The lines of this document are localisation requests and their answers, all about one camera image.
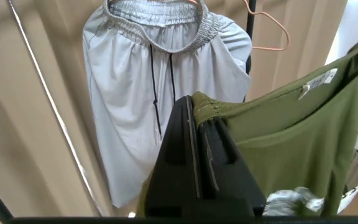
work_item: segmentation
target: curtain fold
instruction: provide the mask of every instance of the curtain fold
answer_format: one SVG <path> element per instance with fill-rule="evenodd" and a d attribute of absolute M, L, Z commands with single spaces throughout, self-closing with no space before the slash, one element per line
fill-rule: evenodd
<path fill-rule="evenodd" d="M 103 0 L 13 0 L 91 188 L 106 216 L 110 203 L 100 164 L 83 62 L 82 29 Z M 246 28 L 240 0 L 206 0 L 209 9 Z M 258 0 L 291 34 L 285 52 L 252 53 L 253 99 L 324 65 L 346 0 Z M 281 30 L 257 16 L 254 45 L 284 44 Z M 15 217 L 96 216 L 59 123 L 6 0 L 0 0 L 0 197 Z"/>

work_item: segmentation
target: white tag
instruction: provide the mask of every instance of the white tag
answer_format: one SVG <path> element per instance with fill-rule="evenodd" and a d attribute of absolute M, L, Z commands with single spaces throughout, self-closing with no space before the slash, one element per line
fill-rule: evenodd
<path fill-rule="evenodd" d="M 320 86 L 321 84 L 329 84 L 335 77 L 336 72 L 337 68 L 334 68 L 308 81 L 305 85 L 303 85 L 301 95 L 298 99 L 302 99 L 310 90 L 316 88 L 317 86 Z"/>

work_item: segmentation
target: black drawstring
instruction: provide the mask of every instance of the black drawstring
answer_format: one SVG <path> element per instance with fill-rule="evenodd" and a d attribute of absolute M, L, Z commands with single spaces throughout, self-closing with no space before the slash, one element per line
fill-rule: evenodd
<path fill-rule="evenodd" d="M 176 102 L 177 97 L 175 93 L 175 81 L 173 79 L 173 68 L 172 68 L 172 54 L 169 55 L 169 66 L 171 67 L 171 81 L 172 81 L 172 91 L 173 91 L 173 103 Z"/>
<path fill-rule="evenodd" d="M 158 124 L 158 131 L 160 132 L 161 137 L 161 124 L 160 124 L 160 116 L 158 115 L 158 108 L 157 108 L 157 92 L 155 90 L 155 80 L 154 80 L 154 66 L 153 66 L 153 47 L 150 44 L 150 57 L 151 57 L 151 64 L 152 64 L 152 77 L 153 77 L 153 91 L 154 91 L 154 108 L 155 108 L 155 115 L 157 117 L 157 124 Z"/>

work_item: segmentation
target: gray fabric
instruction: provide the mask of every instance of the gray fabric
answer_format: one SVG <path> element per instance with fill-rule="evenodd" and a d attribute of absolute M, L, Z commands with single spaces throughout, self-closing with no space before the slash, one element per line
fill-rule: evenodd
<path fill-rule="evenodd" d="M 89 95 L 112 204 L 138 196 L 155 164 L 176 99 L 202 91 L 241 102 L 252 44 L 232 20 L 185 1 L 107 1 L 83 31 Z M 153 62 L 150 58 L 150 45 Z M 154 68 L 160 136 L 153 105 Z"/>

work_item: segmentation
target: clothes hanger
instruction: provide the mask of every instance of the clothes hanger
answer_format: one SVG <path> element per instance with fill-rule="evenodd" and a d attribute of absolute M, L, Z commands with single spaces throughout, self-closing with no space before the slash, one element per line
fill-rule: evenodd
<path fill-rule="evenodd" d="M 267 14 L 266 12 L 252 12 L 251 9 L 249 8 L 249 3 L 247 2 L 247 0 L 243 0 L 246 3 L 247 6 L 247 10 L 248 13 L 251 15 L 265 15 L 267 16 L 269 19 L 273 20 L 274 23 L 276 23 L 285 33 L 285 37 L 287 38 L 287 44 L 284 48 L 271 48 L 271 47 L 252 47 L 253 49 L 260 49 L 260 50 L 273 50 L 273 51 L 283 51 L 285 49 L 288 48 L 288 46 L 290 45 L 290 35 L 288 33 L 288 31 L 286 30 L 286 28 L 281 25 L 281 23 L 279 23 L 276 19 L 274 19 L 271 15 Z"/>

